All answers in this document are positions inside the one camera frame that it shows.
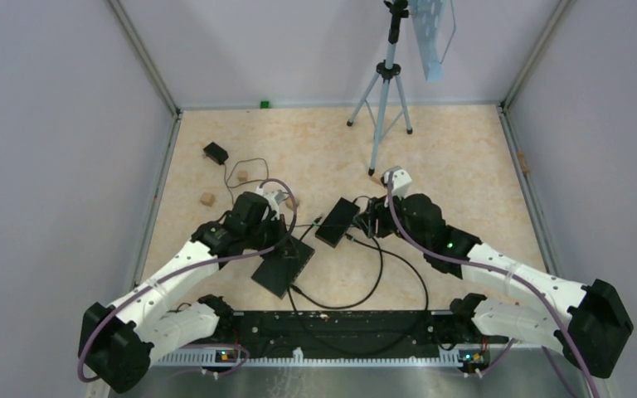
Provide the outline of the black power adapter with cord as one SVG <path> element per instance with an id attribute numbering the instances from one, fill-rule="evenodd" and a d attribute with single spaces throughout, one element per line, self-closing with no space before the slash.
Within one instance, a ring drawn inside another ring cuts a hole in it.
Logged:
<path id="1" fill-rule="evenodd" d="M 226 187 L 229 190 L 229 192 L 232 194 L 230 186 L 227 185 L 227 181 L 228 181 L 227 178 L 229 178 L 229 177 L 226 177 L 227 167 L 226 167 L 225 163 L 226 163 L 226 160 L 228 159 L 227 151 L 224 148 L 222 148 L 220 145 L 216 144 L 215 142 L 210 142 L 208 145 L 206 145 L 202 149 L 202 151 L 203 151 L 203 157 L 204 158 L 209 158 L 214 163 L 224 167 L 224 169 L 226 170 L 224 172 L 224 183 L 226 184 Z M 323 216 L 317 217 L 310 224 L 301 225 L 301 226 L 308 227 L 309 229 L 314 228 L 314 227 L 318 227 L 319 226 L 319 222 L 321 220 L 326 221 L 325 218 L 321 218 L 321 217 L 323 217 Z"/>

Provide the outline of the black network switch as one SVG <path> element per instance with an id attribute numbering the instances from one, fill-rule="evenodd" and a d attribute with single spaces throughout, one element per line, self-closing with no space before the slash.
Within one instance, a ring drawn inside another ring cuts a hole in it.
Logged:
<path id="1" fill-rule="evenodd" d="M 313 247 L 291 237 L 282 247 L 262 257 L 263 261 L 251 279 L 270 294 L 282 299 L 314 253 Z"/>
<path id="2" fill-rule="evenodd" d="M 316 230 L 314 236 L 324 244 L 336 248 L 360 212 L 357 204 L 341 197 Z"/>

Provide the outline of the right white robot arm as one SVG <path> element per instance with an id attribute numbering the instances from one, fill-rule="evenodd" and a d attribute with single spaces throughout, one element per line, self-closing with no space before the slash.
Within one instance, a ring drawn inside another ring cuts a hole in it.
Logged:
<path id="1" fill-rule="evenodd" d="M 602 279 L 583 284 L 534 269 L 446 223 L 424 194 L 373 198 L 357 218 L 368 237 L 396 235 L 442 274 L 489 286 L 512 299 L 497 303 L 468 294 L 451 304 L 455 335 L 512 337 L 561 353 L 572 365 L 582 358 L 594 377 L 610 378 L 634 325 L 617 289 Z"/>

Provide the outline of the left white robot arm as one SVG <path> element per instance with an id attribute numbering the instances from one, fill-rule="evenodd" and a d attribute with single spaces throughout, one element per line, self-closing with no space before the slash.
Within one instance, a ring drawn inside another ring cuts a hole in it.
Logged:
<path id="1" fill-rule="evenodd" d="M 282 248 L 293 230 L 280 214 L 283 199 L 297 202 L 288 188 L 242 193 L 221 218 L 202 223 L 152 276 L 111 303 L 91 304 L 81 323 L 78 378 L 102 380 L 124 393 L 153 362 L 182 345 L 202 337 L 227 340 L 233 329 L 227 315 L 204 303 L 177 313 L 173 305 L 227 263 Z"/>

